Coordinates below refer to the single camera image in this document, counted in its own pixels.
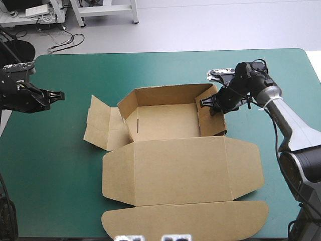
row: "cardboard flap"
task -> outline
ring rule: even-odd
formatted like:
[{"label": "cardboard flap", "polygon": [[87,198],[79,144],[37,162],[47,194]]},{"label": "cardboard flap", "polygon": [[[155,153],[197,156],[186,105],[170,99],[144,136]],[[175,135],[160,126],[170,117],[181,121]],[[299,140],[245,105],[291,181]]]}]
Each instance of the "cardboard flap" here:
[{"label": "cardboard flap", "polygon": [[84,140],[107,151],[128,144],[128,131],[119,109],[109,107],[92,95]]},{"label": "cardboard flap", "polygon": [[263,201],[231,201],[107,211],[101,221],[112,238],[139,234],[156,241],[164,234],[189,233],[193,240],[233,241],[256,234],[267,216]]},{"label": "cardboard flap", "polygon": [[[102,190],[105,197],[135,206],[231,201],[264,182],[258,148],[251,143],[197,137],[128,146],[131,155],[120,148],[104,157]],[[133,175],[134,197],[109,188],[117,186],[114,176]]]},{"label": "cardboard flap", "polygon": [[217,93],[216,86],[205,90],[199,96],[195,98],[198,115],[199,115],[199,126],[201,137],[208,137],[214,135],[222,135],[226,133],[226,123],[224,115],[222,113],[216,113],[215,115],[210,114],[209,107],[201,108],[200,101],[203,98],[207,98]]},{"label": "cardboard flap", "polygon": [[105,197],[125,203],[135,203],[133,159],[133,143],[103,157],[102,193]]},{"label": "cardboard flap", "polygon": [[257,145],[224,138],[232,198],[239,198],[264,185],[264,175]]}]

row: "green tabletop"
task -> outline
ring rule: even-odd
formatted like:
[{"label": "green tabletop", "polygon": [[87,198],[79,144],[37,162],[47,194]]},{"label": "green tabletop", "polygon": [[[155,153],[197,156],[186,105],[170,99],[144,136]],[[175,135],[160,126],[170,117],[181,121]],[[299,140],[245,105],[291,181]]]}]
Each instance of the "green tabletop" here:
[{"label": "green tabletop", "polygon": [[[134,88],[206,83],[210,69],[257,58],[267,61],[284,100],[321,130],[320,82],[301,49],[40,56],[31,82],[64,91],[66,100],[50,111],[14,112],[0,138],[0,171],[16,204],[20,236],[104,237],[103,212],[130,207],[103,197],[106,151],[82,140],[92,94],[116,106]],[[225,118],[227,136],[260,148],[265,185],[240,198],[269,205],[268,220],[256,237],[286,236],[299,207],[278,168],[269,117],[243,106]]]}]

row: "white floor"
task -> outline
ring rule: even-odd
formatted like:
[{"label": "white floor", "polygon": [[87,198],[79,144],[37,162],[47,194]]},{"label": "white floor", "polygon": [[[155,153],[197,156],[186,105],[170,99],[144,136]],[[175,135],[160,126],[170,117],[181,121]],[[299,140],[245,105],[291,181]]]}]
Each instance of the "white floor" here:
[{"label": "white floor", "polygon": [[[129,0],[113,1],[123,3]],[[302,48],[321,79],[321,0],[137,0],[137,5],[139,24],[128,14],[86,18],[85,28],[68,9],[67,30],[86,39],[59,53]],[[35,46],[36,57],[48,54],[55,45],[51,37],[34,26],[12,31],[25,28],[22,39]],[[69,38],[57,29],[49,32],[57,42]],[[4,111],[0,134],[9,115]]]}]

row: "black cable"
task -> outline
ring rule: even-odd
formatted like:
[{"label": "black cable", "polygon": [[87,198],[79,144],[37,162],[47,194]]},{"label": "black cable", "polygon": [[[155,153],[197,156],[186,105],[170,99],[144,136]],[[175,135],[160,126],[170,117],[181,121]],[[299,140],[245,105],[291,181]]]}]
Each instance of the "black cable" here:
[{"label": "black cable", "polygon": [[59,51],[65,50],[65,49],[71,49],[71,48],[74,48],[74,47],[82,44],[82,43],[85,41],[85,36],[84,36],[83,34],[74,34],[74,35],[73,35],[73,40],[72,40],[71,42],[74,42],[74,37],[77,36],[77,35],[80,35],[80,36],[83,37],[83,39],[82,39],[78,44],[75,44],[75,45],[73,45],[73,46],[69,46],[69,47],[66,47],[66,48],[58,49],[58,50],[53,50],[52,52],[59,52]]},{"label": "black cable", "polygon": [[10,200],[9,200],[7,187],[6,187],[4,179],[2,178],[1,173],[0,173],[0,182],[1,182],[1,185],[2,185],[2,187],[4,189],[4,192],[5,192],[5,195],[6,195],[6,201],[7,201],[8,210],[9,210],[9,217],[10,217],[11,229],[12,229],[13,237],[16,237],[16,230],[15,230],[15,226],[16,225],[15,225],[15,222],[14,222],[14,216],[13,216],[12,210],[10,208]]},{"label": "black cable", "polygon": [[21,31],[16,32],[16,33],[15,33],[15,37],[16,37],[16,38],[22,38],[22,37],[24,37],[24,36],[27,35],[27,34],[28,34],[28,30],[27,30],[27,29],[23,29],[23,30],[21,30]]},{"label": "black cable", "polygon": [[[67,33],[67,34],[69,34],[71,37],[70,37],[70,39],[69,39],[66,43],[60,44],[60,45],[56,45],[56,46],[53,46],[53,47],[49,48],[49,49],[48,49],[48,52],[49,52],[49,53],[54,53],[54,52],[59,52],[59,51],[63,51],[63,50],[66,50],[66,49],[71,49],[71,48],[74,48],[74,47],[82,44],[82,43],[85,41],[85,36],[84,36],[83,34],[80,34],[80,33],[78,33],[78,34],[72,34],[72,33],[68,32],[68,31],[66,31],[65,29],[61,28],[61,27],[58,25],[58,23],[57,23],[57,15],[56,15],[56,26],[57,26],[57,28],[58,28],[59,30],[61,30],[61,31]],[[75,36],[82,36],[83,39],[82,39],[78,44],[75,44],[75,43],[74,43]],[[65,45],[68,45],[68,44],[71,44],[71,43],[73,43],[74,45],[68,46],[68,47],[65,47],[65,48],[62,48],[62,49],[53,50],[53,49],[55,49],[55,48],[59,48],[59,47],[62,47],[62,46],[65,46]]]}]

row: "corrugated cardboard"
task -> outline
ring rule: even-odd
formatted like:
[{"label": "corrugated cardboard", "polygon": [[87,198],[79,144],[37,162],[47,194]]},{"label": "corrugated cardboard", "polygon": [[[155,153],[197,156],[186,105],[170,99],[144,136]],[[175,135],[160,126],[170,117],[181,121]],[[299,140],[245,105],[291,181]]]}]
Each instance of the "corrugated cardboard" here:
[{"label": "corrugated cardboard", "polygon": [[118,108],[133,141],[170,140],[224,134],[223,114],[211,116],[200,99],[217,92],[212,84],[184,84],[133,90]]},{"label": "corrugated cardboard", "polygon": [[232,201],[263,184],[257,146],[223,136],[134,142],[103,158],[103,195],[135,206]]},{"label": "corrugated cardboard", "polygon": [[195,241],[232,241],[257,233],[267,214],[263,201],[230,201],[127,208],[107,211],[101,220],[112,238],[139,234],[157,241],[164,234],[189,233]]},{"label": "corrugated cardboard", "polygon": [[199,104],[216,92],[212,84],[139,88],[118,104],[119,109],[92,96],[84,140],[112,151],[132,141],[224,135],[224,115],[211,116]]},{"label": "corrugated cardboard", "polygon": [[108,151],[130,143],[119,109],[109,107],[92,95],[84,140]]},{"label": "corrugated cardboard", "polygon": [[140,88],[118,108],[92,97],[84,139],[115,150],[103,158],[103,195],[136,206],[103,214],[111,237],[228,241],[264,225],[265,202],[233,201],[264,178],[257,146],[222,136],[224,116],[200,108],[216,92],[212,84]]}]

